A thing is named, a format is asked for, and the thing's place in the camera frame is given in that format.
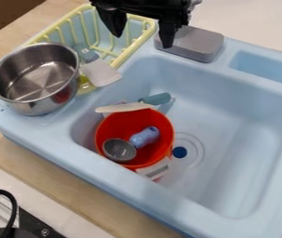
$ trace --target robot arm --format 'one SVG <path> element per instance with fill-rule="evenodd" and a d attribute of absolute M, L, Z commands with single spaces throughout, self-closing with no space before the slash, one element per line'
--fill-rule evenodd
<path fill-rule="evenodd" d="M 158 19 L 159 36 L 164 48 L 172 47 L 175 33 L 188 25 L 191 11 L 201 0 L 90 0 L 111 33 L 120 37 L 127 13 Z"/>

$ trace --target sink drain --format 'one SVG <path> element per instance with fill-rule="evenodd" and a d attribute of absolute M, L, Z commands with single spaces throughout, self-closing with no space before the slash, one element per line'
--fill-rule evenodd
<path fill-rule="evenodd" d="M 205 156 L 205 148 L 202 142 L 195 136 L 178 132 L 175 134 L 173 160 L 181 163 L 198 166 Z"/>

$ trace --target black cable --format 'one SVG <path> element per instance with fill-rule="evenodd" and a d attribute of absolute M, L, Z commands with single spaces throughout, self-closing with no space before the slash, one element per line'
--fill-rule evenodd
<path fill-rule="evenodd" d="M 8 224 L 6 225 L 4 231 L 1 233 L 0 238 L 12 238 L 13 237 L 13 223 L 16 220 L 18 204 L 16 198 L 10 193 L 5 190 L 0 190 L 0 195 L 7 197 L 12 205 L 12 212 Z"/>

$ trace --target toy sink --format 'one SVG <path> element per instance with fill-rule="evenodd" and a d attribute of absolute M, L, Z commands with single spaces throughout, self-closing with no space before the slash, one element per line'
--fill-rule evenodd
<path fill-rule="evenodd" d="M 225 39 L 212 63 L 148 40 L 123 79 L 61 110 L 16 115 L 0 101 L 0 131 L 188 237 L 282 238 L 282 53 Z M 95 108 L 169 92 L 176 131 L 170 171 L 154 183 L 95 153 Z"/>

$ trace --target dish drying rack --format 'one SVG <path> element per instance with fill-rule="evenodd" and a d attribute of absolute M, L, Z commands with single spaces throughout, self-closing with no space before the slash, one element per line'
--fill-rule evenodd
<path fill-rule="evenodd" d="M 155 32 L 155 21 L 128 14 L 126 28 L 120 38 L 114 37 L 91 4 L 84 4 L 47 27 L 24 46 L 40 42 L 73 46 L 86 43 L 113 68 L 119 68 Z"/>

